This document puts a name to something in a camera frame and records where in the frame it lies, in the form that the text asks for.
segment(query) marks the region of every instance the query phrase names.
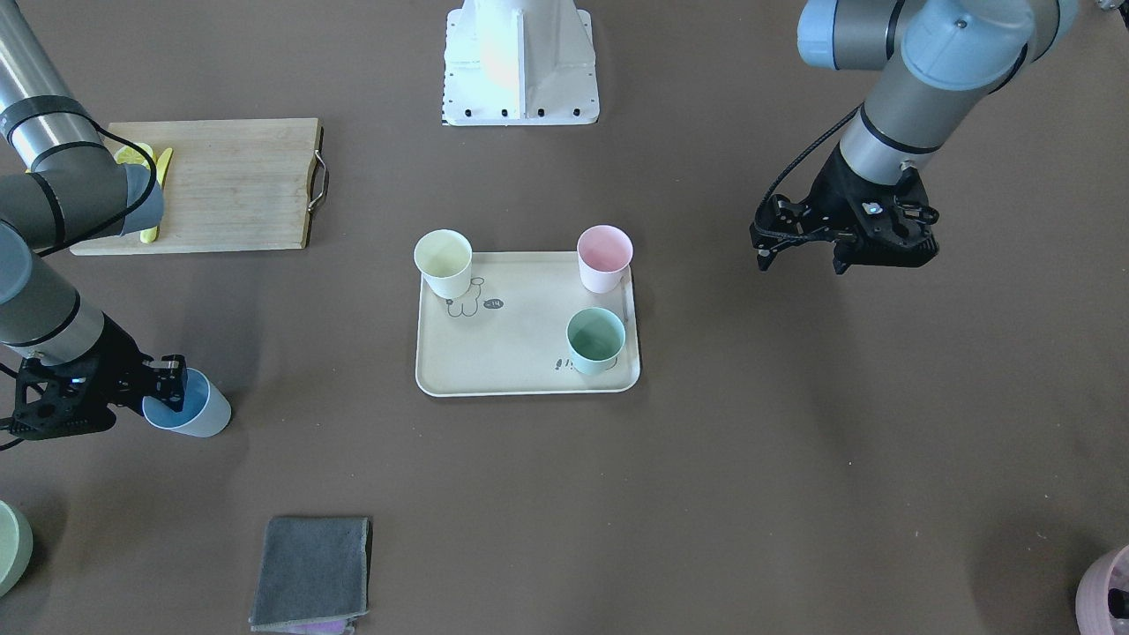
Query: green cup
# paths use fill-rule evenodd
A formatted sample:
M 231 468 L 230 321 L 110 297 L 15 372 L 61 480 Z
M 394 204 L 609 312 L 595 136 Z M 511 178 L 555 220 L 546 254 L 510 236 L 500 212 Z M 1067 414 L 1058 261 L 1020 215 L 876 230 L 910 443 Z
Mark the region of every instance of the green cup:
M 569 358 L 585 375 L 596 375 L 614 366 L 624 343 L 623 321 L 606 308 L 585 308 L 569 320 Z

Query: white serving tray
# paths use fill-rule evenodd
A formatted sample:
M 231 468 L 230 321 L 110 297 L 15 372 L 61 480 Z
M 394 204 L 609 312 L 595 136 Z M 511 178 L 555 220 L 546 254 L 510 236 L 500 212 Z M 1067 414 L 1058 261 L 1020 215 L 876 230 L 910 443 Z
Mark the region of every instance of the white serving tray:
M 630 268 L 613 292 L 580 284 L 576 252 L 475 253 L 474 279 L 446 301 L 420 279 L 415 383 L 431 397 L 622 392 L 639 380 L 639 336 Z M 566 329 L 602 306 L 627 327 L 611 369 L 588 376 L 569 362 Z

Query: pink cup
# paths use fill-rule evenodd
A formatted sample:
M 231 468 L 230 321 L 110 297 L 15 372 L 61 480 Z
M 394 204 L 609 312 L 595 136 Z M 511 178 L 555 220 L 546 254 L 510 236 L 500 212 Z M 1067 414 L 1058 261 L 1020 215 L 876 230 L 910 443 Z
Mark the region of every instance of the pink cup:
M 634 247 L 619 227 L 596 225 L 580 234 L 576 243 L 580 261 L 580 282 L 592 293 L 606 294 L 623 278 L 631 264 Z

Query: brown tabletop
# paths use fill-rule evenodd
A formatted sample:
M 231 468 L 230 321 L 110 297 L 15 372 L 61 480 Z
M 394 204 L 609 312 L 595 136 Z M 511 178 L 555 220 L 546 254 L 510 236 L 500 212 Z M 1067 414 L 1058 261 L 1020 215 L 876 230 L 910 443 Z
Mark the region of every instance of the brown tabletop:
M 304 251 L 51 258 L 236 415 L 0 454 L 36 537 L 0 632 L 246 633 L 285 514 L 373 519 L 366 634 L 1073 632 L 1129 542 L 1129 36 L 1080 3 L 925 173 L 940 255 L 837 277 L 824 244 L 760 273 L 747 233 L 877 78 L 805 66 L 799 1 L 581 2 L 603 112 L 551 129 L 440 125 L 454 0 L 26 2 L 100 121 L 321 118 L 333 182 Z M 419 236 L 602 221 L 636 242 L 634 388 L 417 388 Z

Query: light blue joint cap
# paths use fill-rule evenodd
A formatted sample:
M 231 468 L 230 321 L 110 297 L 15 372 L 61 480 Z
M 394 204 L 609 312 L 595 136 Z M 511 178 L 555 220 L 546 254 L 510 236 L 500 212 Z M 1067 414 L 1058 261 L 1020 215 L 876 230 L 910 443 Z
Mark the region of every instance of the light blue joint cap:
M 149 168 L 143 165 L 125 164 L 125 200 L 126 205 L 133 205 L 141 198 L 145 186 L 149 184 Z M 160 191 L 160 185 L 154 185 L 152 192 L 141 207 L 134 209 L 125 217 L 120 236 L 132 232 L 140 232 L 160 224 L 165 216 L 165 193 Z
M 835 66 L 835 11 L 839 0 L 807 0 L 796 28 L 799 56 L 808 66 L 838 70 Z
M 6 223 L 0 223 L 0 304 L 19 295 L 32 277 L 32 250 Z
M 1047 47 L 1048 51 L 1059 43 L 1059 40 L 1069 33 L 1074 26 L 1074 19 L 1078 17 L 1078 0 L 1059 0 L 1059 29 L 1054 34 L 1054 41 Z
M 1026 0 L 929 0 L 902 38 L 902 59 L 921 81 L 973 90 L 1007 75 L 1035 32 Z

